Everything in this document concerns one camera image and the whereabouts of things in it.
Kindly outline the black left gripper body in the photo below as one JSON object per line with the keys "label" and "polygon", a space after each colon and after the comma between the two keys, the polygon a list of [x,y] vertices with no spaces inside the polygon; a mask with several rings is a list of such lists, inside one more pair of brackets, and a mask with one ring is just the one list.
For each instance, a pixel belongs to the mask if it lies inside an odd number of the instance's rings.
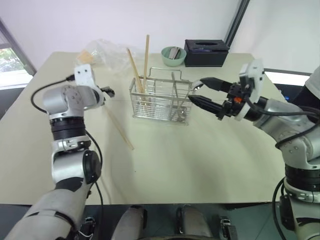
{"label": "black left gripper body", "polygon": [[106,93],[110,98],[114,98],[115,97],[115,91],[109,86],[102,87],[102,88],[100,88],[100,90],[103,93]]}

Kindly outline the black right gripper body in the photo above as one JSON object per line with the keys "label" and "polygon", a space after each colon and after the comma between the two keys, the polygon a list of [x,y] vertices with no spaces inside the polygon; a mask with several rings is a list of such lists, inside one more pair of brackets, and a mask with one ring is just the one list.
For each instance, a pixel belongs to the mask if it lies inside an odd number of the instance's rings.
{"label": "black right gripper body", "polygon": [[216,114],[217,118],[222,120],[225,116],[237,116],[246,103],[245,95],[241,91],[241,86],[238,83],[223,81],[219,90],[227,93],[227,96],[222,104],[221,110]]}

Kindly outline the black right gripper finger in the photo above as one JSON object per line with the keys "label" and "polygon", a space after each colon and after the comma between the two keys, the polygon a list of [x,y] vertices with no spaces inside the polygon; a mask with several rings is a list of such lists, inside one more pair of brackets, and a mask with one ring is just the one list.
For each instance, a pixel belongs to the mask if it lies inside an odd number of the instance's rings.
{"label": "black right gripper finger", "polygon": [[208,88],[215,91],[222,91],[228,93],[232,84],[230,82],[221,80],[216,77],[204,77],[201,78],[200,81],[207,86]]}
{"label": "black right gripper finger", "polygon": [[223,108],[222,105],[202,95],[188,95],[188,99],[197,107],[215,115],[219,114]]}

